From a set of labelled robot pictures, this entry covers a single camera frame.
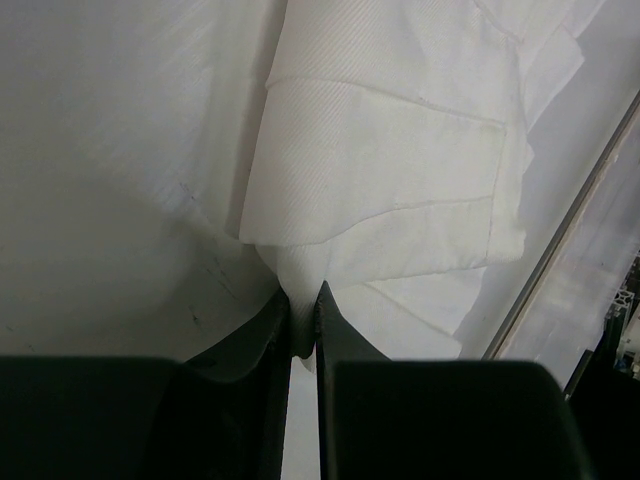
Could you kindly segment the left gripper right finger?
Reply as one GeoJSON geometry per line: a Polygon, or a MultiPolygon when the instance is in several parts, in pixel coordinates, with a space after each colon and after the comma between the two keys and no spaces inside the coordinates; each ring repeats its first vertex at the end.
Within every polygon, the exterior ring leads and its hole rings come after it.
{"type": "Polygon", "coordinates": [[[394,361],[323,285],[315,309],[325,479],[592,479],[551,374],[522,361],[394,361]]]}

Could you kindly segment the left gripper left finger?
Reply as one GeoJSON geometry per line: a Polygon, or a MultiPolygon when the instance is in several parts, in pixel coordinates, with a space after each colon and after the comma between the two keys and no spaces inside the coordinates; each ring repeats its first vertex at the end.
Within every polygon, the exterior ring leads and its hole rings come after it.
{"type": "Polygon", "coordinates": [[[5,479],[277,479],[289,302],[192,359],[5,356],[5,479]]]}

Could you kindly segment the white pleated skirt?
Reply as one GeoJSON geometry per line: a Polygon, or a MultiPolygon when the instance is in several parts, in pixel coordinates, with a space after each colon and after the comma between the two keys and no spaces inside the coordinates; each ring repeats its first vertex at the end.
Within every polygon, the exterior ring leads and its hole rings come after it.
{"type": "Polygon", "coordinates": [[[528,135],[597,1],[292,1],[239,224],[314,348],[328,284],[398,359],[455,358],[488,266],[524,251],[528,135]]]}

